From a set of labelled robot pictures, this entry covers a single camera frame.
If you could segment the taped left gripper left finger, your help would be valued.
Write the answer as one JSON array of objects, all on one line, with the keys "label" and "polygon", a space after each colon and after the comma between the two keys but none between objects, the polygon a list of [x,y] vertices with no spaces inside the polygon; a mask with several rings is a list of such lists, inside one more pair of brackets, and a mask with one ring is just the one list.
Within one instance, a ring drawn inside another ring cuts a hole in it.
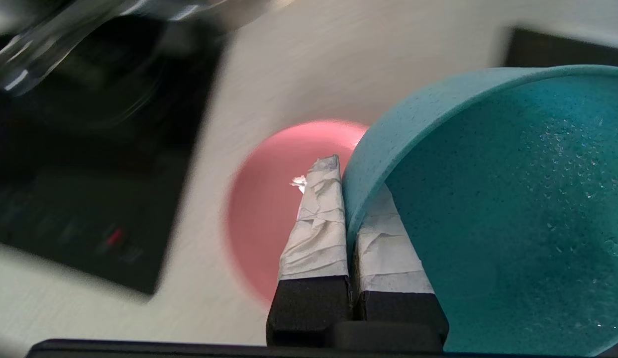
[{"label": "taped left gripper left finger", "polygon": [[305,175],[295,225],[280,256],[266,322],[268,346],[322,347],[333,326],[351,320],[350,285],[338,156]]}]

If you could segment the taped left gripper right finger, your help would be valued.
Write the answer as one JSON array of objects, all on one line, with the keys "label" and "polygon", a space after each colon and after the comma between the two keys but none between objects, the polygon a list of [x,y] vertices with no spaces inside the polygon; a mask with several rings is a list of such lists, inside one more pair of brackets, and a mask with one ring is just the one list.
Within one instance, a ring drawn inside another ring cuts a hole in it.
[{"label": "taped left gripper right finger", "polygon": [[356,310],[387,350],[440,350],[449,324],[386,185],[357,233]]}]

